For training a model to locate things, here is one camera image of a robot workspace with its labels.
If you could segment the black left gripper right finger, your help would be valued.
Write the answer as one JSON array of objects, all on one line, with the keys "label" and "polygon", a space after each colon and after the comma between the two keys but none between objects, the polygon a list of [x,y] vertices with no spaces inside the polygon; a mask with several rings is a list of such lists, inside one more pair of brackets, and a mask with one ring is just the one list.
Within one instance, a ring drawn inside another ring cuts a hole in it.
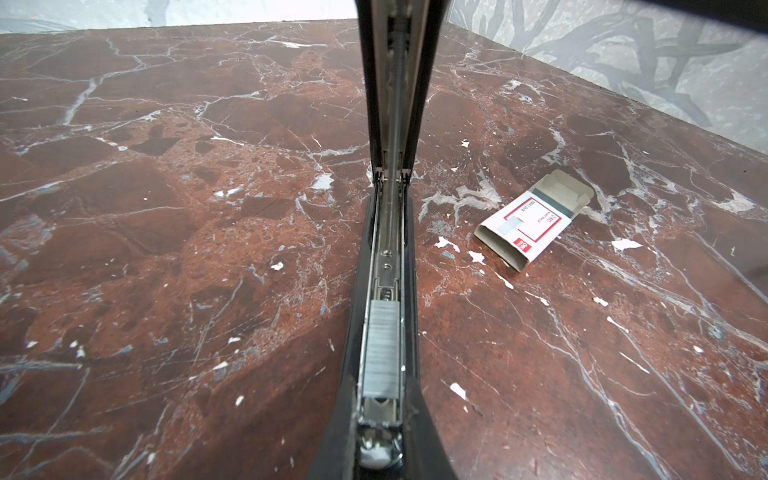
[{"label": "black left gripper right finger", "polygon": [[420,382],[418,295],[413,202],[404,197],[404,473],[405,479],[456,479],[424,399]]}]

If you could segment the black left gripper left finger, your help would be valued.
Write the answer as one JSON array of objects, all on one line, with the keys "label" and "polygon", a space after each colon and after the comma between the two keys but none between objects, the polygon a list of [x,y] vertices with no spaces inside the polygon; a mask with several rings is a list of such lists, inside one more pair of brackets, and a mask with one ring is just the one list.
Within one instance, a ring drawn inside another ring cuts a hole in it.
[{"label": "black left gripper left finger", "polygon": [[358,378],[368,300],[370,259],[374,241],[377,196],[371,195],[366,210],[360,254],[351,296],[351,310],[342,355],[339,388],[331,418],[308,479],[354,479],[357,474]]}]

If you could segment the silver staple strip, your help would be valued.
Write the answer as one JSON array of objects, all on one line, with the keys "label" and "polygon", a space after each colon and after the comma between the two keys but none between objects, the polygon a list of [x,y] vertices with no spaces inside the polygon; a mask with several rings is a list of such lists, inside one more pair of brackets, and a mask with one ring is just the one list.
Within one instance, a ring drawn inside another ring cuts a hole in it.
[{"label": "silver staple strip", "polygon": [[372,300],[366,327],[364,398],[397,399],[400,396],[401,345],[400,303]]}]

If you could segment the white red staple box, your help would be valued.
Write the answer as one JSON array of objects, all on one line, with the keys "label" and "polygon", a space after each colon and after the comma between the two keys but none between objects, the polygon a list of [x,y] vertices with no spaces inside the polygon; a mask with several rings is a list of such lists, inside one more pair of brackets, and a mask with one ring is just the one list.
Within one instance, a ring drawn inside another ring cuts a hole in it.
[{"label": "white red staple box", "polygon": [[534,261],[594,198],[594,189],[554,170],[484,220],[475,236],[518,272]]}]

